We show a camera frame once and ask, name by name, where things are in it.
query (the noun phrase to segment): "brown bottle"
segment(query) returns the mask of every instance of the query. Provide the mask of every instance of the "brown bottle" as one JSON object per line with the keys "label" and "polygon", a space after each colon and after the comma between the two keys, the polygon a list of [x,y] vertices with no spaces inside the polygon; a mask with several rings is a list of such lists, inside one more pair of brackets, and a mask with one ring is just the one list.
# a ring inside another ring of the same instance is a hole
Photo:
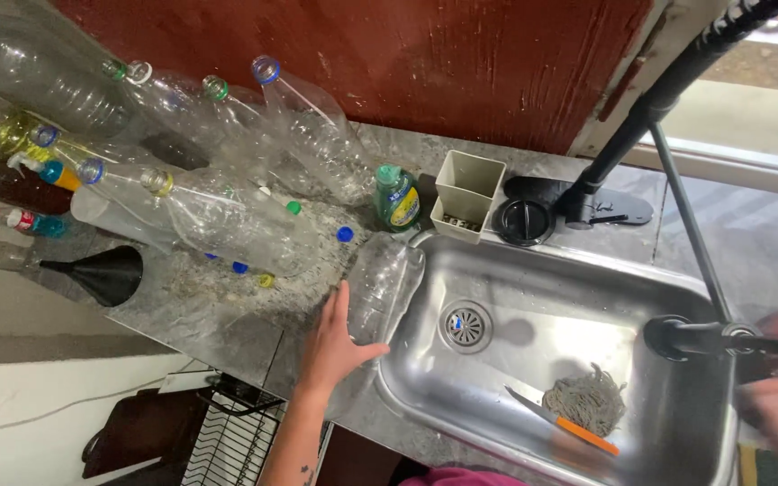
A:
{"label": "brown bottle", "polygon": [[29,169],[11,169],[7,157],[0,159],[0,202],[43,215],[63,215],[71,208],[72,195],[67,189],[41,181]]}

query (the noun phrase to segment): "green dish soap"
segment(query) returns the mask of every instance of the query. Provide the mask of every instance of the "green dish soap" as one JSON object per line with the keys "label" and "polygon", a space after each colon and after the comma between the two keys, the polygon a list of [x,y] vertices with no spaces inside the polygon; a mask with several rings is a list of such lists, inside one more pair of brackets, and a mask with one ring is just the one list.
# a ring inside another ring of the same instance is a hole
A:
{"label": "green dish soap", "polygon": [[374,206],[377,216],[391,231],[400,233],[419,221],[422,204],[413,174],[385,163],[377,169]]}

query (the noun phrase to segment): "sink basin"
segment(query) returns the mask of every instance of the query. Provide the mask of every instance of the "sink basin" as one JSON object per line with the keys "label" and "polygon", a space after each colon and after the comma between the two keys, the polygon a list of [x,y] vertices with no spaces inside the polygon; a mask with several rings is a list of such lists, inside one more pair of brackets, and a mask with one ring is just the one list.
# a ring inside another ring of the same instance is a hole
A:
{"label": "sink basin", "polygon": [[[650,352],[654,315],[712,322],[697,279],[550,246],[418,235],[425,277],[375,380],[397,414],[569,484],[725,485],[734,465],[734,360]],[[627,412],[614,457],[555,429],[504,390],[545,391],[595,362]]]}

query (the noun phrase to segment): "countertop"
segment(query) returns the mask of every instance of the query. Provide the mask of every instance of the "countertop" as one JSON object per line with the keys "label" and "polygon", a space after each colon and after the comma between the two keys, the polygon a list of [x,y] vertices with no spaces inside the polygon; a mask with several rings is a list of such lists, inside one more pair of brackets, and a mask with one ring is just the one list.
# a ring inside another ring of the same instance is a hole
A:
{"label": "countertop", "polygon": [[[395,130],[357,127],[366,149],[378,158],[435,176],[449,149],[507,163],[507,176],[547,176],[574,180],[589,161],[478,142]],[[702,233],[736,319],[754,322],[778,311],[778,194],[684,178]],[[665,175],[618,166],[604,187],[649,201],[654,218],[644,226],[597,225],[590,231],[557,228],[549,245],[633,260],[700,277],[686,231],[666,190]],[[275,192],[283,200],[284,195]],[[112,237],[79,223],[65,238],[38,238],[36,254],[49,260],[76,260],[122,244],[138,247],[146,261],[145,281],[131,300],[103,309],[66,277],[42,270],[34,279],[72,300],[93,305],[114,321],[242,381],[288,398],[296,381],[303,337],[330,288],[353,266],[356,248],[373,233],[366,211],[352,213],[319,201],[303,201],[320,237],[314,268],[275,287],[257,285],[257,275],[233,273],[230,262],[199,252],[157,250]],[[351,226],[350,243],[335,239],[339,226]],[[753,279],[767,266],[765,280]],[[336,421],[422,463],[495,469],[530,484],[551,481],[517,465],[398,417],[369,389]]]}

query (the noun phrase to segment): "orange knife handle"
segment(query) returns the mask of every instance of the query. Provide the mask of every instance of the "orange knife handle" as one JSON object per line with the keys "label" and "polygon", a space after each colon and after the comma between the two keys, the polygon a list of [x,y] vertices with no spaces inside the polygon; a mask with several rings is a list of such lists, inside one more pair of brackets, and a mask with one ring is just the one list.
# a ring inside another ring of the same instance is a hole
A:
{"label": "orange knife handle", "polygon": [[602,450],[605,450],[606,452],[610,452],[611,454],[614,454],[615,456],[617,454],[620,454],[620,450],[617,448],[616,445],[611,444],[611,442],[608,442],[601,437],[597,436],[593,432],[585,429],[582,426],[575,425],[572,422],[569,422],[567,419],[563,417],[557,417],[556,418],[556,424],[563,427],[568,432],[571,432],[580,438],[586,440],[593,446],[596,446]]}

